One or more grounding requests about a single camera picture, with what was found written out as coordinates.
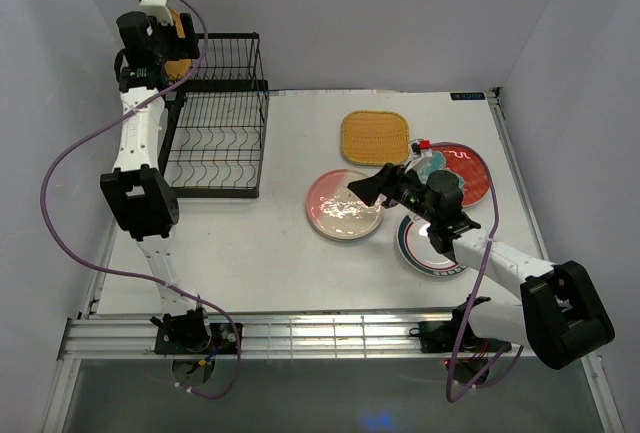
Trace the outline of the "orange square woven tray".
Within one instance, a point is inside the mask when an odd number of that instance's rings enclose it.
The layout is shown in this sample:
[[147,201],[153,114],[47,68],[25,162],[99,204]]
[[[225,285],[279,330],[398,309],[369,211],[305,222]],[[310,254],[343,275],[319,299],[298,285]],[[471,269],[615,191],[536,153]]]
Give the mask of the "orange square woven tray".
[[341,152],[361,166],[403,163],[409,157],[409,125],[391,111],[353,111],[341,124]]

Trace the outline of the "red and teal floral plate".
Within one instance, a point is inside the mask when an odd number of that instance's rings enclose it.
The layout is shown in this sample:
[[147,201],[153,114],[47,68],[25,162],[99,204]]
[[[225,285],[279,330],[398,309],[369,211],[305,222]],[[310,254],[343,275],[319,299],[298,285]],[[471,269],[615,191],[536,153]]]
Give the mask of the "red and teal floral plate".
[[414,170],[422,183],[434,171],[455,174],[463,192],[464,208],[480,202],[490,190],[488,175],[480,158],[464,147],[432,147],[427,159],[418,163]]

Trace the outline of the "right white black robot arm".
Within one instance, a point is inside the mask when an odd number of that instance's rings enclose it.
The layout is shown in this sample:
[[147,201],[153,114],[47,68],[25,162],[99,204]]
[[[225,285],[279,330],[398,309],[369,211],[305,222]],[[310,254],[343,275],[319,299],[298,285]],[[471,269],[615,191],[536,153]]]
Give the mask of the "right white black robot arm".
[[530,348],[559,370],[611,343],[615,329],[587,270],[575,261],[554,264],[531,257],[482,230],[462,207],[457,177],[387,164],[348,185],[365,205],[401,205],[427,221],[428,238],[447,259],[477,271],[516,298],[505,304],[471,293],[452,314],[453,346],[474,350],[486,339]]

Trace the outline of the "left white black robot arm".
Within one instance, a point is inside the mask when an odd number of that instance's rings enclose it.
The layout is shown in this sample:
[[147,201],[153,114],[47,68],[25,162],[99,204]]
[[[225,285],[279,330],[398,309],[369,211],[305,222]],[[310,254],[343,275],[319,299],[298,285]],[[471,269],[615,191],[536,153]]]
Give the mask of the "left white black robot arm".
[[189,14],[174,15],[169,0],[138,0],[139,8],[121,15],[123,43],[114,60],[123,110],[120,145],[111,172],[100,189],[121,230],[143,252],[160,300],[161,317],[152,323],[163,338],[189,352],[205,350],[212,329],[193,289],[173,264],[172,234],[179,221],[176,193],[161,171],[166,65],[188,68],[199,59],[198,38]]

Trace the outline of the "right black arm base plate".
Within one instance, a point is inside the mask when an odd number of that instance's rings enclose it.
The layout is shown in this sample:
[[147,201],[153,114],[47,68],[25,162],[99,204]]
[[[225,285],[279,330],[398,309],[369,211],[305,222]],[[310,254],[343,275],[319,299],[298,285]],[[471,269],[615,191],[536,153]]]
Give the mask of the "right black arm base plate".
[[[458,333],[458,327],[452,321],[422,321],[409,329],[409,336],[417,339],[422,353],[451,353]],[[512,345],[497,339],[482,339],[467,331],[462,339],[461,353],[493,353]]]

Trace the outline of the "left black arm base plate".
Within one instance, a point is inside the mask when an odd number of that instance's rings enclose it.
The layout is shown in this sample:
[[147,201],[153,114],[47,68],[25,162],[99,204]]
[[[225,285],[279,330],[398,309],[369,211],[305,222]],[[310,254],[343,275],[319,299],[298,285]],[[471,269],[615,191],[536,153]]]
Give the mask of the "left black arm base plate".
[[171,333],[159,328],[153,352],[157,355],[207,356],[213,352],[234,355],[242,333],[242,323],[237,323],[236,329],[229,323],[209,323],[206,327]]

